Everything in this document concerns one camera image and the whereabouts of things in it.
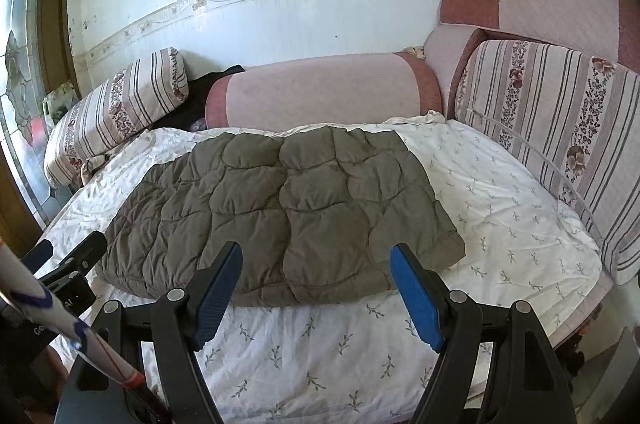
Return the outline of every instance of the bed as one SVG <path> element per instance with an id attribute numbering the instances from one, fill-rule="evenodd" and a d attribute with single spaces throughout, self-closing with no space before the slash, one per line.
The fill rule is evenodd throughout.
<path id="1" fill-rule="evenodd" d="M 348 129 L 356 127 L 394 130 L 427 171 L 466 244 L 466 257 L 442 275 L 450 288 L 488 304 L 528 300 L 554 344 L 570 335 L 610 288 L 598 246 L 576 213 L 493 140 L 435 112 Z M 153 164 L 224 131 L 271 134 L 238 128 L 140 134 L 47 229 L 44 238 L 55 251 L 48 266 L 91 230 L 105 230 Z M 98 296 L 85 315 L 88 321 L 108 299 L 125 306 L 148 302 L 117 291 L 93 272 L 88 279 Z M 54 346 L 71 366 L 74 352 L 68 344 L 58 338 Z M 482 393 L 490 353 L 483 345 L 471 398 Z M 148 383 L 161 393 L 150 345 L 144 356 Z M 229 308 L 198 359 L 228 422 L 394 423 L 413 412 L 436 355 L 417 337 L 399 294 L 387 292 L 350 304 Z"/>

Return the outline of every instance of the folded gray comforter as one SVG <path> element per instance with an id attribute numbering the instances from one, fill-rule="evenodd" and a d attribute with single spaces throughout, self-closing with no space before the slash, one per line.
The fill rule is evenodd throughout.
<path id="1" fill-rule="evenodd" d="M 201 142 L 153 166 L 106 236 L 98 276 L 146 298 L 186 285 L 235 240 L 244 269 L 232 302 L 241 306 L 347 302 L 392 289 L 388 257 L 399 242 L 436 271 L 465 255 L 396 132 L 328 126 Z"/>

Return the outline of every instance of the glass door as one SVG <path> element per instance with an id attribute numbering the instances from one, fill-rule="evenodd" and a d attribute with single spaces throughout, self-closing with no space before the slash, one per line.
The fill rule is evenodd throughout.
<path id="1" fill-rule="evenodd" d="M 0 145 L 22 197 L 42 228 L 71 198 L 44 175 L 48 133 L 38 50 L 38 0 L 0 0 Z"/>

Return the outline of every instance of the silver screw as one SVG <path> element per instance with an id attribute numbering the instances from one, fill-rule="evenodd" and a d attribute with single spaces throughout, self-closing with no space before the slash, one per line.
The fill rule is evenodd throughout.
<path id="1" fill-rule="evenodd" d="M 521 314 L 529 314 L 529 312 L 531 312 L 531 305 L 526 301 L 516 301 L 516 310 Z"/>
<path id="2" fill-rule="evenodd" d="M 104 310 L 107 314 L 111 314 L 112 312 L 118 310 L 119 306 L 120 304 L 115 299 L 112 299 L 104 304 L 102 310 Z"/>
<path id="3" fill-rule="evenodd" d="M 180 301 L 182 298 L 184 298 L 184 290 L 182 289 L 169 290 L 169 293 L 166 295 L 166 298 L 169 301 Z"/>
<path id="4" fill-rule="evenodd" d="M 462 290 L 452 290 L 449 293 L 449 298 L 454 303 L 464 303 L 466 301 L 466 294 Z"/>

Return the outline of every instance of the bed sheet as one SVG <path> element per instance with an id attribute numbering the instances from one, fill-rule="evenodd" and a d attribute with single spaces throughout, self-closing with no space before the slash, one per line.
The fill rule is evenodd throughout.
<path id="1" fill-rule="evenodd" d="M 466 257 L 442 274 L 450 288 L 487 304 L 510 306 L 526 299 L 549 335 L 566 325 L 602 270 L 595 242 L 570 208 L 498 144 L 440 114 L 359 127 L 395 130 L 424 165 L 466 244 Z M 89 232 L 104 230 L 153 164 L 225 131 L 265 133 L 233 128 L 142 133 L 46 231 L 55 253 L 47 270 Z M 110 298 L 125 306 L 148 302 L 117 291 L 93 272 L 88 279 L 98 296 L 85 314 L 89 322 Z M 54 346 L 70 366 L 74 351 L 68 343 L 57 338 Z M 490 354 L 484 344 L 470 397 L 484 389 Z M 150 344 L 144 356 L 148 383 L 161 395 Z M 417 337 L 398 292 L 388 292 L 349 304 L 228 308 L 198 360 L 228 422 L 394 423 L 413 412 L 436 355 Z"/>

